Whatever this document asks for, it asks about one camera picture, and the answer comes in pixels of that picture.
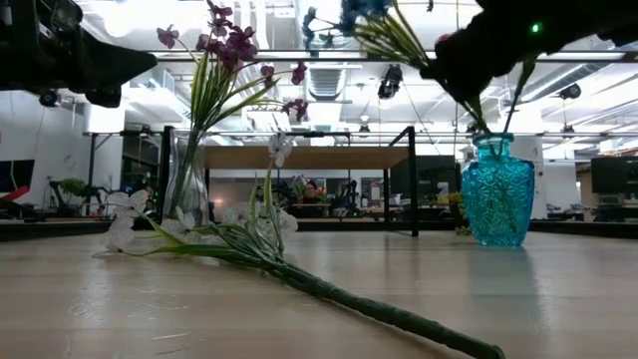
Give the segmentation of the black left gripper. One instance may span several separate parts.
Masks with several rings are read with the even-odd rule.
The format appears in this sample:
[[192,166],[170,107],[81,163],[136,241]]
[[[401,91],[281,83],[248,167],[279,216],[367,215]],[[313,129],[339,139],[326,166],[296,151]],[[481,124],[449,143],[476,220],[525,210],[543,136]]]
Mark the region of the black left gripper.
[[33,0],[40,45],[52,55],[69,89],[93,104],[117,108],[122,85],[152,69],[157,58],[144,51],[102,42],[81,23],[82,8],[73,0]]

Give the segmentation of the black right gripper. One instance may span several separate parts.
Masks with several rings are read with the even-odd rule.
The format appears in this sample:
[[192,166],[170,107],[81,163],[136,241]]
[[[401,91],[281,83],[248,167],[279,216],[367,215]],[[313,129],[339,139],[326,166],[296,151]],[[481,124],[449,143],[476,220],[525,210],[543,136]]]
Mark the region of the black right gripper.
[[563,0],[475,0],[481,11],[463,29],[435,43],[431,75],[439,75],[458,102],[478,96],[530,54],[564,46]]

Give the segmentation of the orange artificial tulip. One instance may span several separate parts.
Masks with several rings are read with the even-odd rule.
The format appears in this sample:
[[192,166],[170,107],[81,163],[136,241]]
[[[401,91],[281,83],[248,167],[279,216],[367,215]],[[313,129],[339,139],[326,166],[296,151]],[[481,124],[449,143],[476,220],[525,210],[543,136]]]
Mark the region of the orange artificial tulip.
[[489,133],[479,99],[489,76],[472,62],[469,49],[459,38],[459,33],[441,35],[435,45],[437,64],[447,91],[457,103],[467,108],[477,131]]

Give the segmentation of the dark red artificial tulip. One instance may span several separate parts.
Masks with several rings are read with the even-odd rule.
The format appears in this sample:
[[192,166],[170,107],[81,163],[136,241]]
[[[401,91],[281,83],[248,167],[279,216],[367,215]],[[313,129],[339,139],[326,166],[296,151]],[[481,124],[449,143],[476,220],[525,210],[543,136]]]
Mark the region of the dark red artificial tulip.
[[525,85],[527,84],[528,79],[530,78],[531,74],[533,73],[535,69],[537,58],[538,58],[538,54],[532,54],[526,57],[521,63],[521,72],[517,80],[517,84],[513,93],[513,98],[511,100],[510,108],[509,108],[507,118],[503,128],[503,131],[505,133],[508,132],[511,119],[515,112],[518,101],[520,100],[522,91]]

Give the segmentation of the blue artificial flower bunch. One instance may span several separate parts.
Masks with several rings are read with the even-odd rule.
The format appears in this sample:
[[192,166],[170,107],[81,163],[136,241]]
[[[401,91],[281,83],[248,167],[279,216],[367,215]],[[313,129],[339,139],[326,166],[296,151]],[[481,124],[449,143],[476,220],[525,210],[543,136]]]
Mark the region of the blue artificial flower bunch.
[[425,79],[436,81],[473,118],[475,128],[488,134],[490,129],[482,113],[479,95],[464,99],[460,87],[453,83],[453,75],[444,69],[443,57],[431,57],[418,40],[417,34],[399,10],[397,0],[340,0],[340,16],[326,20],[325,27],[314,29],[318,10],[311,7],[302,20],[304,46],[310,51],[319,37],[328,42],[336,34],[352,37],[363,49],[377,56],[408,65]]

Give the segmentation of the purple artificial flower bunch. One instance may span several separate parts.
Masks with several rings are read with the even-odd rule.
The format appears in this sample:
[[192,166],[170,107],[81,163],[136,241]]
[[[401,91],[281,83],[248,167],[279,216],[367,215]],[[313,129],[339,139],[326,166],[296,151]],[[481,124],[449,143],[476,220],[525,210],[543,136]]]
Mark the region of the purple artificial flower bunch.
[[256,78],[239,81],[242,72],[258,64],[258,49],[252,41],[255,30],[233,24],[231,8],[218,6],[211,0],[206,0],[206,4],[209,30],[199,35],[195,47],[188,52],[195,62],[195,71],[187,131],[206,138],[207,132],[219,122],[259,105],[272,105],[295,120],[303,118],[308,108],[306,101],[295,99],[284,103],[268,97],[279,82],[281,71],[262,65]]

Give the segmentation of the blue patterned glass vase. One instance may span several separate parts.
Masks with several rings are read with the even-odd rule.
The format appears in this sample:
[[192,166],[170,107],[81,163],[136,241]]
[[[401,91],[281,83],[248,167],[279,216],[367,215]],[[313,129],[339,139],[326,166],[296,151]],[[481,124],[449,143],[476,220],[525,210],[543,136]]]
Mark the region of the blue patterned glass vase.
[[476,158],[462,171],[462,196],[473,237],[484,246],[519,247],[533,209],[533,162],[514,157],[507,133],[475,137]]

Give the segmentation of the clear glass vase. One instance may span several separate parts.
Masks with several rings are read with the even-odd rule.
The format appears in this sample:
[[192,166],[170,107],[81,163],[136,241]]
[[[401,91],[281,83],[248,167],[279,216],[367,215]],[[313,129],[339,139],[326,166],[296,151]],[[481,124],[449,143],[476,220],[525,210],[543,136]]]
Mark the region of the clear glass vase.
[[164,194],[162,218],[180,219],[193,227],[209,223],[208,187],[205,179],[205,138],[198,133],[169,128],[163,139]]

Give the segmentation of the white artificial flower bunch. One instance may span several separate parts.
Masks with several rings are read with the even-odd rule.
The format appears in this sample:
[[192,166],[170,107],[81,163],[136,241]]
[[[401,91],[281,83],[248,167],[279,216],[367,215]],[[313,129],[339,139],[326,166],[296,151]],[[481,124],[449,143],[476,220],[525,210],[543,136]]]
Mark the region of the white artificial flower bunch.
[[283,166],[292,152],[292,142],[283,133],[269,138],[268,173],[264,179],[263,201],[254,189],[247,210],[239,218],[221,224],[195,225],[194,218],[178,208],[176,219],[158,223],[145,214],[149,194],[141,189],[132,194],[116,192],[109,196],[115,220],[106,232],[106,253],[129,254],[126,246],[135,238],[134,221],[142,218],[162,241],[149,255],[175,254],[211,257],[239,267],[257,269],[286,285],[322,300],[337,303],[384,324],[445,345],[476,359],[505,359],[503,351],[436,321],[393,305],[361,297],[296,266],[286,260],[284,234],[297,229],[296,219],[273,203],[271,172]]

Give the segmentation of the wooden shelf with black legs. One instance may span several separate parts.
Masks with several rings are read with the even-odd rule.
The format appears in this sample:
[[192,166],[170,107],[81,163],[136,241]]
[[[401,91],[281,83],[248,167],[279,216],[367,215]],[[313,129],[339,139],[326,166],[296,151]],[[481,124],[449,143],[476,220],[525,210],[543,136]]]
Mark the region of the wooden shelf with black legs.
[[[417,211],[416,130],[404,128],[386,147],[298,147],[287,158],[286,170],[381,170],[384,176],[384,209],[381,221],[364,219],[313,219],[300,225],[302,231],[407,231],[420,234]],[[210,170],[265,170],[270,160],[264,146],[204,146],[195,155],[195,163]],[[410,212],[408,222],[392,222],[389,207],[389,170],[406,161],[409,169]]]

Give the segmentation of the black computer monitor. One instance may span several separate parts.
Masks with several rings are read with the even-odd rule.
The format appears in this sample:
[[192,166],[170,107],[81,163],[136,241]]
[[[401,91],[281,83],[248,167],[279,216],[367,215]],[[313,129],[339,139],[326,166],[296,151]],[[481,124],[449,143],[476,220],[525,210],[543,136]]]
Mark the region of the black computer monitor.
[[595,193],[638,193],[638,157],[601,157],[591,160]]
[[391,167],[390,192],[402,198],[411,197],[411,179],[415,179],[419,199],[439,193],[457,192],[460,188],[459,168],[452,156],[416,156],[416,172],[411,176],[410,160]]

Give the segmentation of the green background plant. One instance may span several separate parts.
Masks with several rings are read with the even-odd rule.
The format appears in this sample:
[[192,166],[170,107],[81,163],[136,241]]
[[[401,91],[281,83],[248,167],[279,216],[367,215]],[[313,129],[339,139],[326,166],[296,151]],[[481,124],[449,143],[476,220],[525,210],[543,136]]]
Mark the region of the green background plant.
[[52,181],[51,188],[59,208],[67,208],[73,196],[85,199],[88,194],[88,185],[81,179],[68,178]]

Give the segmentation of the black panel with red stripe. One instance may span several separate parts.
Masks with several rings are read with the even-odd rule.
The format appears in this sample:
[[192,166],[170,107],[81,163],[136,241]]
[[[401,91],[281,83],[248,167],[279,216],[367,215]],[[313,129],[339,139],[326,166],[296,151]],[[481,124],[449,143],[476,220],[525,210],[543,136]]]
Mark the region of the black panel with red stripe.
[[30,191],[35,161],[0,161],[0,198],[16,200]]

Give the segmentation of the white round column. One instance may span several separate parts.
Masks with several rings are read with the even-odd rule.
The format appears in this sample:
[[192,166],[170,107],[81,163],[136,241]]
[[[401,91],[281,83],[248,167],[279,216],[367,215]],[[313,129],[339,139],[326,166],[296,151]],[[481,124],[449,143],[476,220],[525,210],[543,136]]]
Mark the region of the white round column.
[[517,158],[531,161],[534,165],[534,199],[531,219],[547,218],[546,194],[544,183],[544,160],[542,140],[539,137],[516,137],[511,144],[511,154]]

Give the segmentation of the black aluminium table frame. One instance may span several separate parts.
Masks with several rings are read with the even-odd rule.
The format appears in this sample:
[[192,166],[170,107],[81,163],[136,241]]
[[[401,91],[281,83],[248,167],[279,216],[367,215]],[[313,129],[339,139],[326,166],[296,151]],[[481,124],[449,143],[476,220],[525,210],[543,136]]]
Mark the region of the black aluminium table frame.
[[[105,232],[109,221],[72,222],[0,222],[0,241],[61,237]],[[408,222],[339,222],[306,221],[298,225],[300,231],[406,231],[412,227]],[[638,224],[613,222],[549,221],[533,220],[529,232],[548,232],[584,236],[599,236],[638,240]]]

